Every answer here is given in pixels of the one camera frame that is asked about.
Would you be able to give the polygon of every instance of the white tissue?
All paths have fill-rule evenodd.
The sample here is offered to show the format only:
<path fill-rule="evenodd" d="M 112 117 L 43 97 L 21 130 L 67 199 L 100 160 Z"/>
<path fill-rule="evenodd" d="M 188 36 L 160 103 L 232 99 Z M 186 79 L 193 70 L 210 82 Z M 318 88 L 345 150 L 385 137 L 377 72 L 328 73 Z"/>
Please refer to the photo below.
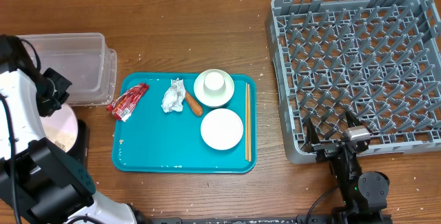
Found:
<path fill-rule="evenodd" d="M 185 98 L 184 80 L 177 78 L 172 80 L 172 86 L 164 94 L 163 108 L 165 113 L 176 111 L 181 112 L 183 109 L 182 101 Z"/>

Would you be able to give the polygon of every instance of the red wrapper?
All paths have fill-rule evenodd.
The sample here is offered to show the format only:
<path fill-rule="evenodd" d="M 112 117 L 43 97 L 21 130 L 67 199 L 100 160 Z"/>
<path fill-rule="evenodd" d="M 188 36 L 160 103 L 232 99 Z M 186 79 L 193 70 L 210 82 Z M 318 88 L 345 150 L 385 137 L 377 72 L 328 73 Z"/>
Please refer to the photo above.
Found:
<path fill-rule="evenodd" d="M 106 108 L 115 116 L 116 119 L 126 121 L 132 115 L 136 104 L 139 102 L 139 99 L 143 97 L 148 89 L 149 85 L 146 83 L 135 85 L 122 94 L 117 100 L 111 102 Z"/>

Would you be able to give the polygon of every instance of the chopsticks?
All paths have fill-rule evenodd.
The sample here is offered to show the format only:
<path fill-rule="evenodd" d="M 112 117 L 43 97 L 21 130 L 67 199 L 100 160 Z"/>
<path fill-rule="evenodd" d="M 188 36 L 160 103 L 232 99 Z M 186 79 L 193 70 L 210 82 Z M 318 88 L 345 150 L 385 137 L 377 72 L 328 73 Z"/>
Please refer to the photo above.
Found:
<path fill-rule="evenodd" d="M 245 160 L 251 162 L 251 101 L 249 84 L 245 84 Z"/>

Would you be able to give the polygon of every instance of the blue tray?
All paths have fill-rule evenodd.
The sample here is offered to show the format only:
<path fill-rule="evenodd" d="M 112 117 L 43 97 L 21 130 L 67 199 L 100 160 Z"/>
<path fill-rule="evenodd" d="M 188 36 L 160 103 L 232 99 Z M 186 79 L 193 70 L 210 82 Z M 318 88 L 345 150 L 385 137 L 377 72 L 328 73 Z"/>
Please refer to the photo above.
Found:
<path fill-rule="evenodd" d="M 235 111 L 245 125 L 245 83 L 248 83 L 252 103 L 251 162 L 245 160 L 245 134 L 237 146 L 226 151 L 214 150 L 202 140 L 201 122 L 211 108 L 203 105 L 204 115 L 197 117 L 184 101 L 182 112 L 164 113 L 161 103 L 170 80 L 184 79 L 185 89 L 194 96 L 197 76 L 137 72 L 125 78 L 121 94 L 138 83 L 146 83 L 150 89 L 127 122 L 116 122 L 112 150 L 116 168 L 125 172 L 246 173 L 254 167 L 257 161 L 256 85 L 250 77 L 232 75 L 234 95 L 224 108 Z"/>

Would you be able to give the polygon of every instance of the wooden tabletop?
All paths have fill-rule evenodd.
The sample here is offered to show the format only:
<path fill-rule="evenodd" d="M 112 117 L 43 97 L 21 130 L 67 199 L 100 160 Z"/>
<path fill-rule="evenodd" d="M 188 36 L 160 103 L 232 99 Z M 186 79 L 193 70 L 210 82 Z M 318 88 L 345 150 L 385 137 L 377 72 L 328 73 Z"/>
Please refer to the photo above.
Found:
<path fill-rule="evenodd" d="M 271 0 L 0 0 L 7 34 L 100 32 L 118 53 L 118 88 L 130 73 L 202 72 L 220 68 L 249 75 L 258 90 L 258 160 L 244 175 L 149 174 L 112 163 L 115 120 L 104 107 L 75 108 L 90 128 L 88 171 L 97 190 L 133 203 L 147 216 L 229 218 L 295 216 L 336 183 L 323 164 L 294 165 L 284 153 L 275 74 L 264 21 Z M 441 7 L 441 0 L 435 0 Z M 439 223 L 441 154 L 360 158 L 364 171 L 390 179 L 388 208 L 395 223 Z M 342 204 L 339 193 L 315 213 Z M 0 222 L 14 223 L 0 203 Z"/>

